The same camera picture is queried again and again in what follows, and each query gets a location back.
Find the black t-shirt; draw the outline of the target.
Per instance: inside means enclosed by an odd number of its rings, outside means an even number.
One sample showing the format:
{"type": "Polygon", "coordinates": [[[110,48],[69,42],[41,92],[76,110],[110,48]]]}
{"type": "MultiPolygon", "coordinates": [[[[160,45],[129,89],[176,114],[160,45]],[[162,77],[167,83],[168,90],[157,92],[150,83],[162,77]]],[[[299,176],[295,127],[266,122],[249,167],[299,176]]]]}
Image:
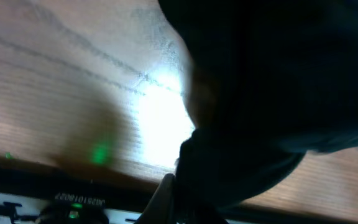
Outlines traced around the black t-shirt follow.
{"type": "Polygon", "coordinates": [[[217,207],[358,147],[358,1],[160,1],[193,59],[177,184],[217,207]]]}

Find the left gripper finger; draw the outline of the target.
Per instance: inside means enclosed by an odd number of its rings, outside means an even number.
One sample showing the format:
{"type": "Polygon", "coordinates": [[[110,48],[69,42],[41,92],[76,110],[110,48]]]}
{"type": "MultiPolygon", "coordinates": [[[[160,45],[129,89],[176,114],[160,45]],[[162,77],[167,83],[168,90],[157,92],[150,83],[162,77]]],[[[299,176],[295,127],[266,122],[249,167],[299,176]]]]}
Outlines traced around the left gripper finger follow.
{"type": "Polygon", "coordinates": [[[135,224],[176,224],[174,211],[175,176],[166,174],[135,224]]]}

